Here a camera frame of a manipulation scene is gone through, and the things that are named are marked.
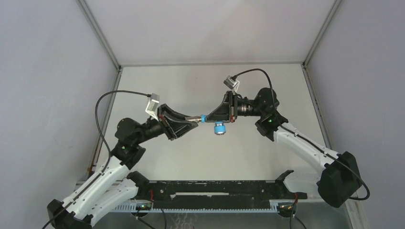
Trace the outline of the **small metal pipe fitting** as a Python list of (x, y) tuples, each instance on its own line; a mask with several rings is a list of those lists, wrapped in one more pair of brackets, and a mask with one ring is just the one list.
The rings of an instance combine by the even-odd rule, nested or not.
[(186, 121), (190, 121), (190, 122), (197, 122), (197, 123), (199, 123), (199, 122), (202, 121), (202, 118), (201, 118), (201, 116), (189, 116), (189, 117), (186, 117), (185, 120), (186, 120)]

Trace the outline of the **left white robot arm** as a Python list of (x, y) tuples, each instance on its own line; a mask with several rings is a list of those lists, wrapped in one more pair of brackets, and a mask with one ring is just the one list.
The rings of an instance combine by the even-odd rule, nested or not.
[(149, 194), (148, 184), (131, 172), (146, 151), (140, 144), (160, 135), (175, 140), (197, 126), (192, 117), (175, 112), (166, 104), (142, 124), (131, 118), (122, 119), (115, 133), (117, 144), (100, 168), (62, 201), (54, 199), (48, 204), (49, 225), (55, 229), (91, 229), (126, 200), (145, 198)]

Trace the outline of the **blue plastic water faucet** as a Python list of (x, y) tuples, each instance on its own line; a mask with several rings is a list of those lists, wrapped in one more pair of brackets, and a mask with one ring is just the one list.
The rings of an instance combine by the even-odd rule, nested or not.
[(224, 135), (226, 133), (226, 127), (222, 121), (209, 121), (207, 116), (202, 114), (201, 123), (212, 123), (215, 135)]

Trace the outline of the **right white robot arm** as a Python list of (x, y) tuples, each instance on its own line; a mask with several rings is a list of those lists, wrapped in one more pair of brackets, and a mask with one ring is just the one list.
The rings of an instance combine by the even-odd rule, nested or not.
[(255, 126), (262, 136), (288, 148), (318, 173), (312, 185), (291, 181), (293, 175), (289, 174), (276, 185), (279, 197), (316, 191), (334, 208), (354, 199), (353, 194), (363, 185), (355, 156), (348, 151), (338, 153), (312, 141), (277, 111), (278, 105), (277, 95), (270, 88), (260, 89), (253, 100), (227, 91), (220, 105), (202, 116), (202, 122), (215, 123), (215, 133), (223, 134), (224, 125), (235, 122), (239, 116), (257, 116), (259, 120)]

